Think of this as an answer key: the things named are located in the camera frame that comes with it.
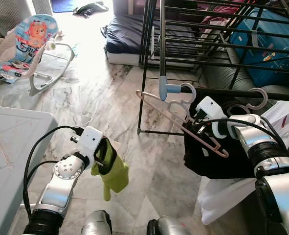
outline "cartoon bear print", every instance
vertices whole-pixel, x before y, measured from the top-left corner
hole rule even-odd
[[[46,36],[47,26],[44,22],[33,21],[27,34],[30,36],[27,44],[31,47],[42,47]]]

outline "green cloth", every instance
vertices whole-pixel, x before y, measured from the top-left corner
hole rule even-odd
[[[104,200],[111,199],[111,190],[120,192],[128,182],[128,165],[123,162],[109,139],[103,138],[95,157],[101,159],[104,166],[94,163],[91,168],[91,175],[100,175],[104,183]]]

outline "black metal rack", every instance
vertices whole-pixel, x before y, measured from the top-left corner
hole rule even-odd
[[[143,30],[142,30],[142,39],[141,39],[141,55],[139,58],[139,64],[143,66],[143,77],[142,77],[142,91],[145,90],[145,82],[146,82],[146,71],[148,66],[156,66],[156,64],[152,64],[149,60],[149,57],[152,54],[159,56],[159,71],[160,76],[166,76],[166,69],[185,69],[192,70],[196,72],[198,69],[203,66],[219,66],[219,67],[230,67],[236,68],[235,73],[233,75],[232,81],[229,85],[229,90],[219,90],[219,89],[204,89],[204,88],[196,88],[197,92],[201,92],[203,94],[223,94],[230,95],[236,97],[261,97],[258,94],[252,92],[245,91],[233,91],[233,85],[237,79],[240,69],[258,69],[258,70],[268,70],[275,71],[280,73],[289,74],[289,69],[283,68],[271,68],[266,66],[261,66],[261,63],[256,64],[244,64],[244,58],[249,50],[252,51],[266,51],[267,53],[284,53],[289,56],[289,50],[286,49],[275,49],[269,47],[259,47],[257,44],[257,35],[266,35],[268,37],[279,37],[279,38],[288,38],[289,35],[279,34],[279,33],[269,33],[263,31],[257,31],[257,26],[259,21],[271,22],[275,24],[287,24],[289,25],[289,7],[284,2],[284,0],[279,0],[281,7],[272,7],[266,5],[259,5],[259,1],[256,0],[247,0],[246,2],[234,2],[227,0],[207,0],[207,1],[199,1],[199,0],[187,0],[195,3],[206,3],[209,5],[219,5],[219,6],[231,6],[237,7],[235,14],[227,14],[220,12],[212,12],[212,11],[204,11],[198,9],[188,9],[181,7],[172,7],[166,6],[165,0],[160,0],[160,27],[155,28],[154,32],[152,32],[152,25],[156,10],[156,0],[146,0],[146,7],[144,10],[143,17]],[[250,16],[249,13],[254,9],[258,8],[257,16]],[[268,10],[276,10],[281,11],[285,14],[288,21],[282,21],[277,19],[268,19],[262,17],[262,12],[264,9]],[[225,26],[220,25],[210,25],[204,23],[195,23],[195,22],[186,22],[186,21],[176,21],[166,19],[166,12],[179,12],[179,13],[187,13],[195,16],[213,16],[213,17],[223,17],[229,18],[230,20]],[[243,19],[254,20],[254,25],[251,30],[244,30],[237,28]],[[186,30],[178,30],[178,29],[169,29],[168,25],[177,25],[177,26],[188,26],[192,28],[201,28],[201,29],[211,29],[211,32],[198,32],[192,31],[195,37],[182,37],[180,35],[174,36],[170,35],[167,32],[169,31],[177,31],[185,33]],[[245,33],[248,35],[248,43],[246,45],[236,45],[229,43],[229,37],[233,32]],[[155,48],[159,46],[159,48],[154,51],[150,51],[150,45],[154,43]],[[170,51],[172,45],[168,43],[184,43],[185,46],[181,46],[183,48],[190,49],[193,53],[187,52],[173,52]],[[240,48],[243,49],[244,52],[239,60],[234,59],[234,54],[231,51],[231,48]],[[221,53],[227,55],[226,57],[213,56],[213,53]],[[211,59],[221,59],[221,60],[229,60],[229,63],[220,63],[220,62],[211,62]],[[270,59],[267,62],[282,60],[283,58]],[[177,65],[168,65],[167,62],[175,62]],[[186,67],[181,66],[180,64],[194,64],[194,67]],[[269,99],[276,100],[288,100],[288,94],[273,94],[268,93]],[[160,134],[173,134],[173,135],[181,135],[181,133],[170,133],[170,132],[160,132],[160,131],[152,131],[152,130],[141,130],[141,119],[142,119],[142,108],[143,102],[140,103],[139,110],[139,120],[138,120],[138,134],[141,132],[146,133],[160,133]]]

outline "blue mat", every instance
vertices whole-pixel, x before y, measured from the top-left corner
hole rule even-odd
[[[55,13],[70,12],[91,2],[94,0],[52,0],[52,8]]]

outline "blue storage box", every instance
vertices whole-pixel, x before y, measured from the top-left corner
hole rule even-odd
[[[257,17],[258,10],[258,8],[254,8],[249,15]],[[262,18],[289,21],[288,18],[278,15],[267,9],[263,10]],[[239,24],[238,29],[251,30],[253,28],[254,22],[255,20],[244,19]],[[289,24],[259,21],[256,30],[268,33],[289,35]],[[248,33],[233,32],[230,37],[230,43],[236,45],[246,45],[250,37],[251,34]],[[257,40],[258,46],[260,47],[289,50],[288,38],[279,38],[258,34]],[[237,48],[236,52],[241,58],[244,49]],[[267,60],[278,58],[282,58],[282,60],[266,62]],[[263,66],[269,68],[282,68],[289,70],[289,54],[271,51],[248,50],[244,58],[243,64]],[[263,87],[267,85],[289,85],[289,73],[257,69],[247,69],[247,72],[250,74],[251,78],[254,81],[254,84],[257,87]]]

